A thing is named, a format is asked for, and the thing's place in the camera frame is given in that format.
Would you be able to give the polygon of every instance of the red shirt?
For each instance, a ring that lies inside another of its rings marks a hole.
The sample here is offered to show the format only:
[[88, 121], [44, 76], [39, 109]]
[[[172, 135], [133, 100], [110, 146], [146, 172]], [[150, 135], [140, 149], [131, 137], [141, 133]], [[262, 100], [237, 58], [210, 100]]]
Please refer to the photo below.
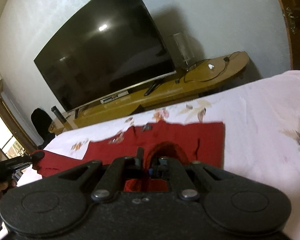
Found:
[[[198, 160], [221, 168], [223, 164], [225, 127], [222, 122], [170, 124], [164, 121], [149, 123], [151, 129], [131, 126], [120, 135], [99, 142], [90, 142], [82, 160], [45, 152], [45, 157], [34, 167], [43, 177], [54, 175], [80, 164], [101, 160], [110, 164], [115, 158], [136, 156], [137, 148], [144, 148], [144, 168], [148, 169], [154, 156], [177, 158], [184, 165]], [[141, 190], [141, 182], [127, 181], [125, 190]], [[150, 182], [142, 187], [153, 191], [162, 182]]]

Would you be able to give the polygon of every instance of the white bedsheet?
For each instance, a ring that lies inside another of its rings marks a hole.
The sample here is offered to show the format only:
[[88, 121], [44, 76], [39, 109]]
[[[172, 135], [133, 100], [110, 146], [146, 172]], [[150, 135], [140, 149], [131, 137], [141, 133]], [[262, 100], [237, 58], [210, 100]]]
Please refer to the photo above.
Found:
[[[288, 71], [132, 118], [68, 131], [57, 136], [45, 150], [82, 159], [89, 141], [114, 136], [130, 125], [155, 122], [159, 116], [171, 123], [198, 122], [198, 113], [204, 108], [204, 122], [223, 121], [226, 125], [224, 169], [277, 187], [287, 194], [292, 213], [284, 232], [300, 240], [300, 145], [297, 140], [300, 135], [300, 71]], [[32, 169], [23, 177], [27, 181], [38, 179]]]

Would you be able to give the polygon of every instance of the metal bolt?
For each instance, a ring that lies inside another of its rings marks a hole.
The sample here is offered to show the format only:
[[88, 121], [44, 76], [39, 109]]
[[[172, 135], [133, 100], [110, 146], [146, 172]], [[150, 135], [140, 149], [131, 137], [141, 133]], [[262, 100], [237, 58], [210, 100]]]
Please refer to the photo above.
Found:
[[194, 189], [185, 189], [181, 192], [181, 195], [185, 199], [193, 199], [198, 196], [198, 192]]
[[140, 204], [141, 203], [141, 199], [139, 199], [139, 198], [132, 199], [132, 203], [133, 204]]
[[110, 196], [110, 192], [107, 191], [106, 189], [98, 189], [93, 194], [98, 199], [102, 199]]

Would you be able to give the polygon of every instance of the television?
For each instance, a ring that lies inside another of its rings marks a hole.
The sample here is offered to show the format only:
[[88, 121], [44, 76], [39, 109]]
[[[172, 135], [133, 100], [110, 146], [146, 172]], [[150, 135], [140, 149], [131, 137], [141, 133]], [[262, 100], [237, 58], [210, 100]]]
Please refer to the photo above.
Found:
[[91, 0], [34, 60], [69, 112], [175, 73], [142, 0]]

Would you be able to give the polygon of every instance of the power cord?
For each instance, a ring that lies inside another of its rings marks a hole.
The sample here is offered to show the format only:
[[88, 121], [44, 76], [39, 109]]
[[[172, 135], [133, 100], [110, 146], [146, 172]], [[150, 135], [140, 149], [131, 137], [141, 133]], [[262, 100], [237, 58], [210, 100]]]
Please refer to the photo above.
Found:
[[232, 55], [235, 54], [235, 53], [238, 53], [238, 52], [240, 52], [240, 51], [236, 51], [236, 52], [232, 53], [229, 57], [225, 57], [225, 58], [223, 59], [224, 62], [225, 62], [225, 67], [224, 67], [223, 70], [221, 70], [221, 71], [218, 73], [218, 75], [216, 75], [215, 77], [209, 78], [209, 79], [205, 79], [205, 80], [186, 80], [186, 75], [187, 75], [187, 73], [186, 73], [186, 74], [183, 76], [183, 82], [184, 82], [184, 83], [190, 83], [190, 82], [207, 82], [207, 81], [210, 81], [210, 80], [213, 80], [213, 79], [217, 78], [218, 76], [220, 76], [220, 75], [227, 69], [228, 64], [229, 64], [229, 62], [230, 62], [230, 60], [231, 60]]
[[[204, 59], [204, 60], [199, 60], [199, 61], [197, 61], [195, 64], [197, 65], [197, 64], [199, 64], [199, 62], [200, 62], [200, 64], [202, 64], [203, 62], [206, 62], [207, 60], [210, 60], [211, 58], [206, 58], [206, 59]], [[174, 82], [176, 83], [176, 84], [179, 84], [180, 83], [180, 79], [182, 78], [182, 76], [180, 77], [180, 78], [178, 78], [178, 79], [176, 79]]]

